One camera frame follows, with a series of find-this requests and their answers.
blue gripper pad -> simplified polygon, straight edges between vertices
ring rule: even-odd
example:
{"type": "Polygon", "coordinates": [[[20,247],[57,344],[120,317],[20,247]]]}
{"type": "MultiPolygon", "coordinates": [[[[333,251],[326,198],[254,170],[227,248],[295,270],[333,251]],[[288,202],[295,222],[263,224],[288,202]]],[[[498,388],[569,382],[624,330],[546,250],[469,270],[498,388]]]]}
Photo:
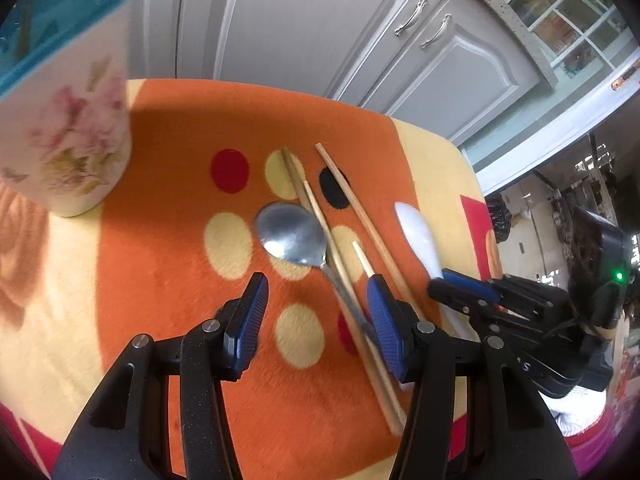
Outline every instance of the blue gripper pad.
{"type": "Polygon", "coordinates": [[[238,376],[247,370],[258,348],[258,332],[268,300],[267,277],[254,272],[225,330],[224,348],[230,358],[230,368],[238,376]]]}
{"type": "Polygon", "coordinates": [[[386,367],[402,383],[408,371],[406,358],[414,349],[412,324],[380,274],[367,282],[367,304],[386,367]]]}
{"type": "Polygon", "coordinates": [[[470,276],[465,276],[450,269],[442,269],[442,277],[451,285],[458,286],[470,294],[475,294],[478,298],[489,303],[500,304],[502,300],[500,294],[495,292],[488,283],[481,282],[470,276]]]}

spoon handle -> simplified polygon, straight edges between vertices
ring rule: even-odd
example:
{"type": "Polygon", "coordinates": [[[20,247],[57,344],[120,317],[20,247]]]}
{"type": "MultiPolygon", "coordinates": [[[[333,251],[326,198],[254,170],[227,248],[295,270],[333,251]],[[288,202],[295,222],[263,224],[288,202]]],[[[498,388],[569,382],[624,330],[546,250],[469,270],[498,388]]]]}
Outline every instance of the spoon handle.
{"type": "Polygon", "coordinates": [[[329,267],[329,265],[326,262],[322,264],[322,266],[320,267],[320,270],[322,270],[322,273],[331,282],[334,289],[338,293],[338,296],[340,296],[344,304],[347,306],[347,308],[351,312],[351,315],[358,323],[363,334],[366,335],[374,345],[379,346],[376,330],[374,329],[373,325],[364,316],[360,307],[353,303],[353,300],[351,299],[351,296],[349,295],[347,289],[342,284],[341,280],[338,279],[338,276],[336,276],[334,270],[331,267],[329,267]]]}

floral pattern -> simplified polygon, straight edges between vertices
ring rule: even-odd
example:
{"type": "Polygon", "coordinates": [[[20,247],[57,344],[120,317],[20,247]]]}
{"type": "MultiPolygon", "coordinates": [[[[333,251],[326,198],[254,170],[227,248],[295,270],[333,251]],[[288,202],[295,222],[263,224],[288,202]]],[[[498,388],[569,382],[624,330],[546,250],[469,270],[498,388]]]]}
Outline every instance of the floral pattern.
{"type": "Polygon", "coordinates": [[[122,162],[128,129],[122,74],[109,73],[111,59],[95,61],[81,93],[70,85],[57,90],[30,131],[40,152],[40,176],[57,194],[91,193],[110,183],[113,165],[122,162]]]}

red polka dot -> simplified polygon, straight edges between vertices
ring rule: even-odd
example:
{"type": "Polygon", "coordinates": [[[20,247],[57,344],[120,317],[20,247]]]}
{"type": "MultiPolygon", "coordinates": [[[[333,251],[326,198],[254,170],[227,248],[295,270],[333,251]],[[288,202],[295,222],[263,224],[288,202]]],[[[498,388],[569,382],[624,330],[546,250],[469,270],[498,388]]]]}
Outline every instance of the red polka dot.
{"type": "Polygon", "coordinates": [[[213,157],[209,174],[220,191],[237,193],[249,182],[249,163],[238,150],[222,150],[213,157]]]}
{"type": "Polygon", "coordinates": [[[356,344],[353,342],[353,338],[349,333],[349,327],[347,327],[347,322],[342,313],[338,314],[338,339],[340,339],[342,346],[344,346],[344,349],[348,353],[358,355],[356,344]]]}

chopstick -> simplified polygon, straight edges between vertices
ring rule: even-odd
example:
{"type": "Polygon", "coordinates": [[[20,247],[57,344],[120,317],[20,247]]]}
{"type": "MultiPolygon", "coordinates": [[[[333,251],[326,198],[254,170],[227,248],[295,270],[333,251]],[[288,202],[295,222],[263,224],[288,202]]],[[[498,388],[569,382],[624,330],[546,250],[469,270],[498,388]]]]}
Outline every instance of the chopstick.
{"type": "Polygon", "coordinates": [[[376,227],[373,225],[373,222],[369,218],[369,215],[367,215],[367,212],[365,211],[362,204],[360,203],[360,200],[358,200],[358,197],[356,197],[356,194],[353,192],[353,189],[351,189],[351,186],[349,185],[347,180],[342,176],[342,173],[340,172],[338,167],[335,165],[333,159],[329,156],[325,148],[319,142],[316,144],[316,150],[318,150],[318,153],[324,160],[324,163],[327,165],[327,167],[333,174],[334,178],[336,179],[336,182],[338,183],[338,186],[340,186],[340,189],[342,190],[344,195],[347,197],[347,200],[353,207],[353,210],[355,211],[356,215],[360,219],[360,222],[364,226],[364,229],[369,234],[369,237],[373,240],[373,243],[376,249],[378,250],[380,257],[382,257],[382,261],[384,262],[386,268],[388,269],[389,274],[391,274],[391,279],[396,284],[396,287],[398,288],[398,291],[402,296],[402,299],[411,305],[412,309],[418,316],[418,319],[420,320],[425,319],[424,314],[418,307],[417,301],[415,301],[414,295],[411,293],[411,290],[409,290],[409,286],[406,284],[406,281],[402,277],[402,274],[400,273],[400,269],[398,269],[396,262],[391,256],[391,253],[386,248],[384,241],[380,237],[380,234],[378,233],[376,227]]]}
{"type": "Polygon", "coordinates": [[[356,240],[351,242],[351,244],[353,245],[353,250],[356,251],[356,256],[360,260],[360,265],[364,269],[367,277],[370,278],[375,274],[375,271],[373,270],[373,266],[371,265],[371,262],[369,261],[369,259],[367,258],[367,255],[364,253],[364,251],[362,250],[362,247],[360,246],[359,243],[357,243],[356,240]]]}
{"type": "MultiPolygon", "coordinates": [[[[335,270],[340,276],[340,280],[343,282],[344,287],[351,296],[354,304],[360,306],[356,293],[353,290],[353,286],[351,285],[351,280],[349,279],[347,269],[344,266],[344,262],[342,260],[342,257],[340,256],[340,253],[338,252],[338,247],[335,243],[331,230],[329,229],[329,225],[324,218],[324,214],[322,214],[322,210],[320,209],[318,200],[316,200],[316,196],[314,195],[311,186],[309,186],[309,183],[306,180],[303,182],[303,186],[308,200],[311,204],[312,211],[320,222],[322,230],[324,231],[327,241],[329,242],[329,250],[334,261],[335,270]]],[[[356,345],[358,354],[360,354],[365,371],[367,373],[367,376],[369,377],[369,381],[371,382],[371,386],[373,387],[373,391],[376,395],[376,399],[378,400],[380,408],[382,409],[386,424],[388,425],[389,430],[393,435],[400,436],[404,431],[404,424],[406,423],[406,413],[400,405],[400,401],[398,400],[398,396],[396,395],[396,391],[394,390],[391,378],[386,371],[386,366],[382,361],[382,358],[380,357],[376,346],[369,340],[369,338],[365,337],[362,334],[358,323],[351,315],[349,309],[344,305],[339,296],[338,300],[344,319],[347,322],[347,327],[349,329],[349,332],[351,333],[351,338],[356,345]]]]}
{"type": "Polygon", "coordinates": [[[302,177],[300,176],[300,172],[298,171],[296,163],[293,160],[293,155],[291,155],[291,152],[286,147],[282,148],[280,152],[282,153],[282,158],[284,160],[284,165],[287,168],[287,173],[289,173],[289,178],[293,183],[293,189],[296,190],[296,195],[298,196],[300,205],[307,211],[313,212],[311,203],[306,196],[305,186],[302,184],[302,177]]]}

